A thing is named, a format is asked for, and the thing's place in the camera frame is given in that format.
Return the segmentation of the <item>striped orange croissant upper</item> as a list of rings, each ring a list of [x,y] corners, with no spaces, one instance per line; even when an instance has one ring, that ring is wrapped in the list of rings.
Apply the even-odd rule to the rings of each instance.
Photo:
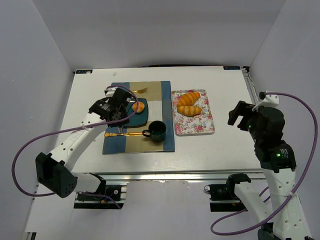
[[[188,92],[181,96],[177,103],[177,106],[193,106],[195,102],[200,98],[199,92]]]

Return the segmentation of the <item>aluminium front rail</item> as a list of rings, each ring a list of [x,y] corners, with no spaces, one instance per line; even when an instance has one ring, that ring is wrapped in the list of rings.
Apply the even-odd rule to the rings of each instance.
[[[159,172],[98,172],[108,185],[125,185],[130,182],[170,182],[186,181],[189,183],[225,183],[228,176],[246,174],[252,181],[264,181],[261,169],[226,170],[226,171],[159,171]]]

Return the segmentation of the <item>striped orange croissant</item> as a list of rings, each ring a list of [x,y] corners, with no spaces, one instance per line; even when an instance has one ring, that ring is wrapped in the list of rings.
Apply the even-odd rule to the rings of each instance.
[[[188,92],[181,96],[177,103],[177,106],[193,106],[195,102],[200,98],[199,92]]]
[[[177,112],[184,116],[192,117],[199,115],[202,112],[202,109],[198,106],[182,105],[177,108]]]

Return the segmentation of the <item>floral rectangular tray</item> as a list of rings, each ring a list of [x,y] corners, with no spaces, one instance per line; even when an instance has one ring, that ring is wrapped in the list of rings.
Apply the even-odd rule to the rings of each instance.
[[[178,112],[178,102],[184,94],[198,93],[199,98],[193,106],[201,112],[187,116]],[[209,98],[204,89],[174,90],[171,92],[173,127],[178,136],[209,135],[215,132],[215,126],[210,108]]]

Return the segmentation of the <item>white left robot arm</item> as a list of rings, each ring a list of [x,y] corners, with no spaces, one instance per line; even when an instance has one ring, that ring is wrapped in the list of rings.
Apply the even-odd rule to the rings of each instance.
[[[73,168],[82,153],[109,127],[121,127],[129,122],[126,107],[135,94],[124,86],[109,86],[105,97],[88,110],[79,127],[49,153],[40,153],[35,159],[37,180],[61,198],[71,193],[102,195],[106,180],[93,173],[76,173]]]

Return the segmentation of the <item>teal square plate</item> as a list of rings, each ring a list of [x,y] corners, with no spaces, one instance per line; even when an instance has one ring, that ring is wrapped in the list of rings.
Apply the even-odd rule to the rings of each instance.
[[[129,119],[129,123],[124,124],[122,127],[125,129],[128,128],[139,128],[143,127],[148,122],[149,117],[149,106],[148,101],[145,98],[138,98],[140,103],[144,104],[144,109],[140,113],[136,113]]]

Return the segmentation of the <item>gold spoon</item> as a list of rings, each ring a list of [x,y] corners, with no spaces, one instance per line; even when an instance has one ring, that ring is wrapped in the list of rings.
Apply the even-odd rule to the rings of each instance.
[[[124,136],[124,137],[135,137],[135,136],[143,136],[142,132],[127,132],[127,133],[113,133],[113,132],[106,132],[104,134],[105,138],[108,137],[117,137],[117,136]]]

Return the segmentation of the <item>blue beige placemat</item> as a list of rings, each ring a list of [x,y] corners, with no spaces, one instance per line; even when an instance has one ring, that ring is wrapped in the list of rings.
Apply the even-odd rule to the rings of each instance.
[[[123,128],[124,133],[141,133],[147,130],[150,123],[162,121],[166,125],[166,137],[163,142],[153,142],[145,136],[114,136],[105,137],[102,147],[103,155],[146,153],[146,152],[174,152],[175,137],[173,128],[173,107],[170,81],[141,81],[141,82],[113,82],[130,90],[148,88],[147,93],[135,94],[138,98],[147,100],[148,121],[145,126],[137,128]]]

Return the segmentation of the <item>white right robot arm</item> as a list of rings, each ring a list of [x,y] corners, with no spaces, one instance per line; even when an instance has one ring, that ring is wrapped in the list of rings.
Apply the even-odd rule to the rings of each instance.
[[[283,139],[285,119],[283,113],[270,106],[255,107],[239,101],[228,114],[228,125],[242,120],[238,128],[250,133],[254,141],[254,152],[266,178],[272,212],[254,191],[251,181],[245,176],[234,183],[234,194],[262,223],[258,231],[264,239],[309,240],[311,236],[305,226],[296,187],[296,160],[290,145]]]

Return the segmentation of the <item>blue table label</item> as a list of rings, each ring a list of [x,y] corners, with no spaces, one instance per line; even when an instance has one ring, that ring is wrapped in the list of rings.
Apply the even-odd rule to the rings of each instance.
[[[223,69],[225,70],[225,71],[234,71],[234,70],[241,70],[241,67],[240,66],[235,66],[235,65],[233,65],[233,66],[223,66]]]
[[[75,74],[91,74],[92,72],[92,69],[78,69],[75,71]]]

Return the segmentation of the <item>aluminium side rail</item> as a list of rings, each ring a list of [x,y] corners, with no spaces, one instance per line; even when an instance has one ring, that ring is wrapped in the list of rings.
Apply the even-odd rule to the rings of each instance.
[[[254,86],[254,83],[253,83],[253,80],[251,78],[251,75],[250,75],[250,68],[248,66],[243,66],[241,68],[241,71],[242,71],[242,75],[244,77],[244,81],[245,81],[246,86],[247,86],[247,90],[248,90],[251,102],[254,105],[256,105],[256,104],[258,104],[260,102],[260,99],[259,99],[259,95],[257,93],[257,90],[256,90],[256,88]]]

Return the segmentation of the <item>blue table label right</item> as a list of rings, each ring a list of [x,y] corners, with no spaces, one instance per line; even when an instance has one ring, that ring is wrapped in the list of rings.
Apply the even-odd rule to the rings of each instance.
[[[225,70],[225,71],[234,71],[234,70],[241,70],[241,67],[240,66],[235,66],[235,65],[233,65],[233,66],[223,66],[223,69]]]

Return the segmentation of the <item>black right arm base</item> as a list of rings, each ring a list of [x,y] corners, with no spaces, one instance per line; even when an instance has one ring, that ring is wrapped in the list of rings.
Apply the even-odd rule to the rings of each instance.
[[[235,194],[235,186],[243,182],[251,183],[252,181],[245,173],[235,173],[228,176],[226,183],[207,184],[204,186],[203,191],[210,195],[211,201],[234,200],[241,202]]]

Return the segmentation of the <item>striped orange croissant lower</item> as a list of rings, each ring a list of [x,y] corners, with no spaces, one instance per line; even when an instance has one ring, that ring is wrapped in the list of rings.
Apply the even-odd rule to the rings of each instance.
[[[177,112],[184,116],[192,117],[199,115],[202,112],[202,109],[198,106],[182,105],[177,108]]]

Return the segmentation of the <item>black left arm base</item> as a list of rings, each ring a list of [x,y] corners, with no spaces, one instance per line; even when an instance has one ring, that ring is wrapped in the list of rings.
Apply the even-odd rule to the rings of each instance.
[[[115,202],[121,202],[124,201],[126,198],[127,193],[127,186],[126,185],[107,185],[105,187],[105,190],[101,193],[98,193],[99,195],[104,195],[112,198]],[[78,193],[76,195],[76,200],[80,203],[111,203],[112,201],[109,200],[106,197],[101,196],[88,196],[83,193]]]

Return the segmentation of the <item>blue table label left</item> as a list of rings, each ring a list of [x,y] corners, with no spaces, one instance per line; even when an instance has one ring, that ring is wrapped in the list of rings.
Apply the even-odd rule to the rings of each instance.
[[[75,74],[91,74],[92,72],[92,69],[78,69],[75,71]]]

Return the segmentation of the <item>dark teal mug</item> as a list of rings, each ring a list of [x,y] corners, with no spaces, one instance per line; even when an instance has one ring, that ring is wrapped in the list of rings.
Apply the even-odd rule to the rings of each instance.
[[[144,137],[150,138],[155,143],[161,143],[166,138],[167,127],[164,122],[156,120],[150,123],[148,129],[142,131]]]

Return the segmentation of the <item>gold fork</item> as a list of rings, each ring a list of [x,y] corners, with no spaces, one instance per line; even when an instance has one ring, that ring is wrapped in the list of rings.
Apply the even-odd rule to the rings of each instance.
[[[144,93],[148,92],[148,88],[145,87],[145,88],[139,89],[139,90],[132,90],[132,92],[135,93],[135,94],[144,94]]]

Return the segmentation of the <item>round orange bun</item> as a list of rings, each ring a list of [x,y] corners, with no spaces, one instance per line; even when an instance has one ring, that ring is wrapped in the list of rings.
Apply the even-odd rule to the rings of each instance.
[[[133,105],[132,105],[132,110],[134,112],[136,112],[137,114],[140,114],[144,111],[145,109],[145,104],[141,101],[138,101],[138,102],[135,102]]]

